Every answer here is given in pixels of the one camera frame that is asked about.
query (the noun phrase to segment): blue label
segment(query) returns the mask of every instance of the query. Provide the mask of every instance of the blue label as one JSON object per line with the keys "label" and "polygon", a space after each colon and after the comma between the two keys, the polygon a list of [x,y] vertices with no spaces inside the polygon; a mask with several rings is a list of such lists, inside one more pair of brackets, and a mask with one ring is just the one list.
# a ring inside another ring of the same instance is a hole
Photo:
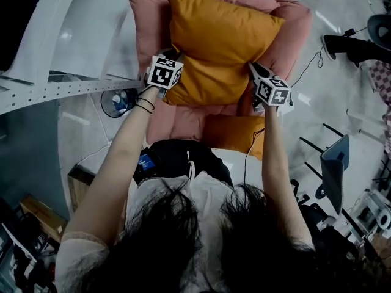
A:
{"label": "blue label", "polygon": [[152,167],[155,167],[154,163],[147,154],[143,154],[142,156],[140,156],[139,165],[142,166],[143,170],[148,170]]}

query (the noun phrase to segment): black hair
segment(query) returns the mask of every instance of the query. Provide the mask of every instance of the black hair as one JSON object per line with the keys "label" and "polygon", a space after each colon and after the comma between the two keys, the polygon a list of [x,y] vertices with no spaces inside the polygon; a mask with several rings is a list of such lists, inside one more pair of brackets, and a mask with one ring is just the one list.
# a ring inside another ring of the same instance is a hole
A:
{"label": "black hair", "polygon": [[328,248],[315,251],[289,237],[273,201],[254,186],[240,187],[221,207],[221,264],[230,293],[261,287],[276,292],[374,292],[385,287],[384,279],[368,273],[365,261]]}
{"label": "black hair", "polygon": [[[83,278],[81,292],[178,292],[182,276],[199,249],[194,203],[163,181],[128,225],[107,258]],[[191,277],[192,268],[188,268]]]}
{"label": "black hair", "polygon": [[[192,281],[200,249],[197,209],[181,192],[185,184],[173,189],[163,183],[164,192],[140,208],[121,241],[77,283],[78,291],[174,293]],[[375,283],[356,261],[293,240],[272,200],[256,187],[240,187],[221,206],[220,260],[230,293],[373,291]]]}

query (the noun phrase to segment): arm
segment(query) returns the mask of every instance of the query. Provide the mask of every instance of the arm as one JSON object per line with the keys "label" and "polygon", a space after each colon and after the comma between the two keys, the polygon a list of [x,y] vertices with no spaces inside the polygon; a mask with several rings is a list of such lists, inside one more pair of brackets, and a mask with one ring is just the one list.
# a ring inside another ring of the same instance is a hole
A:
{"label": "arm", "polygon": [[312,245],[310,231],[291,188],[288,158],[277,120],[276,108],[270,106],[265,106],[262,180],[265,193],[275,202],[279,219],[288,235]]}
{"label": "arm", "polygon": [[[152,87],[140,97],[154,103],[158,92],[159,88]],[[148,102],[139,100],[138,104],[152,112]],[[89,233],[108,245],[114,243],[149,118],[150,114],[141,107],[135,106],[131,111],[65,233]]]}

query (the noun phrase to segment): pink cushion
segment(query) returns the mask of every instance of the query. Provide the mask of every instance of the pink cushion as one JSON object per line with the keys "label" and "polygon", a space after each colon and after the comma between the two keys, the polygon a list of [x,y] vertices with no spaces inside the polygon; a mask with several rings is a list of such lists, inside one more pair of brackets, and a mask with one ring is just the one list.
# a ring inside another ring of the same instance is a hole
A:
{"label": "pink cushion", "polygon": [[[287,79],[310,31],[310,9],[292,0],[223,0],[285,18],[276,39],[259,62]],[[137,55],[140,74],[151,62],[152,55],[171,47],[170,5],[168,0],[130,0],[136,22]],[[161,101],[151,117],[147,142],[164,139],[200,140],[205,117],[208,114],[236,114],[237,105],[231,106],[169,106]]]}

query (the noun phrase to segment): orange pillow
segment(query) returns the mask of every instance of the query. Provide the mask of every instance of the orange pillow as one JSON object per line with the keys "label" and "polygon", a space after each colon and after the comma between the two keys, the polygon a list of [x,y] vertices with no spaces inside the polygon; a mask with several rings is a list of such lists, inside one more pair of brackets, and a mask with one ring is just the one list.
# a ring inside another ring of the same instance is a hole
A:
{"label": "orange pillow", "polygon": [[181,79],[169,104],[237,103],[249,82],[247,62],[272,43],[282,18],[217,0],[170,0],[171,42],[184,52]]}
{"label": "orange pillow", "polygon": [[262,161],[265,118],[261,116],[208,115],[203,128],[202,142],[211,148],[239,151],[247,154],[253,138],[256,141],[250,155]]}

